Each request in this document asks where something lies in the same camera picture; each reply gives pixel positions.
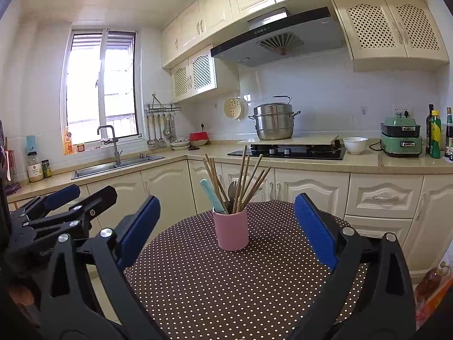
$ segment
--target light blue handle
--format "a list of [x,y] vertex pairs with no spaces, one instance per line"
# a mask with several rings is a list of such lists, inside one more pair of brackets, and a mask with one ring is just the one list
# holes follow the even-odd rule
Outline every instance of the light blue handle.
[[212,206],[214,207],[214,211],[220,214],[226,214],[225,208],[223,208],[222,203],[220,202],[219,197],[216,195],[211,183],[206,179],[202,179],[200,181],[200,185],[208,196]]

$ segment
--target round table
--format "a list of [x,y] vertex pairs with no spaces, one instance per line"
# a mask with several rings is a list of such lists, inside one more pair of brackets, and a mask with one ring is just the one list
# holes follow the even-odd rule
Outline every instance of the round table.
[[[219,248],[209,211],[162,232],[125,271],[171,339],[282,339],[316,300],[330,270],[316,259],[294,205],[251,203],[247,214],[250,242],[241,251]],[[362,265],[338,321],[350,315],[365,273]]]

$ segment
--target black glass cooktop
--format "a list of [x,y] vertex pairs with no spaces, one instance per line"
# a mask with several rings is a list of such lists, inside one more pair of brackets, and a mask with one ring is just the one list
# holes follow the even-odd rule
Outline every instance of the black glass cooktop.
[[[229,156],[242,156],[244,150],[228,153]],[[344,157],[345,148],[340,142],[327,145],[293,145],[293,144],[251,144],[247,151],[251,157],[301,159],[301,160],[338,160]]]

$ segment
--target pink cup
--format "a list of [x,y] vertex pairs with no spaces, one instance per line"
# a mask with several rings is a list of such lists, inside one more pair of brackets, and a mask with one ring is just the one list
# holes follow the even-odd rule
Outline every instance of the pink cup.
[[214,212],[214,224],[219,247],[226,251],[239,251],[249,243],[247,208],[233,215]]

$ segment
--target green appliance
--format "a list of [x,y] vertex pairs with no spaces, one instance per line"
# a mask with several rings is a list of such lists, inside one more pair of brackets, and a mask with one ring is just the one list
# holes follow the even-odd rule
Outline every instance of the green appliance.
[[423,142],[420,125],[410,116],[397,112],[381,123],[381,147],[390,157],[418,157]]

